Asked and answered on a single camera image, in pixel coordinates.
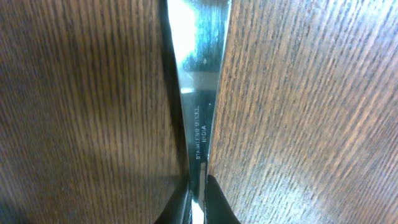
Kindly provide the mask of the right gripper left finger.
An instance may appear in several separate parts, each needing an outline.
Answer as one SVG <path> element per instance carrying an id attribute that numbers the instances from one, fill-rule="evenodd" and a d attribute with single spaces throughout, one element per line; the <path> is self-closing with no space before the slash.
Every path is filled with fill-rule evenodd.
<path id="1" fill-rule="evenodd" d="M 181 183 L 173 192 L 154 224 L 188 224 L 190 192 L 187 183 Z"/>

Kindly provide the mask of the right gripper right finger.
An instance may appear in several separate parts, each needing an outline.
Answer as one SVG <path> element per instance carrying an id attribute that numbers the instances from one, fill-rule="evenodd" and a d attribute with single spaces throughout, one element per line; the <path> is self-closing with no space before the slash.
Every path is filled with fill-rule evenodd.
<path id="1" fill-rule="evenodd" d="M 208 224 L 240 224 L 220 185 L 212 175 L 207 177 L 205 197 Z"/>

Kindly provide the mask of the steel tablespoon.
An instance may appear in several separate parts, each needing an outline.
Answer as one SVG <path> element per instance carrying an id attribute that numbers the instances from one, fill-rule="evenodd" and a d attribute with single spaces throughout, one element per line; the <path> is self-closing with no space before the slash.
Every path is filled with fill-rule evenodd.
<path id="1" fill-rule="evenodd" d="M 232 2 L 168 0 L 188 157 L 184 223 L 204 224 L 213 123 Z"/>

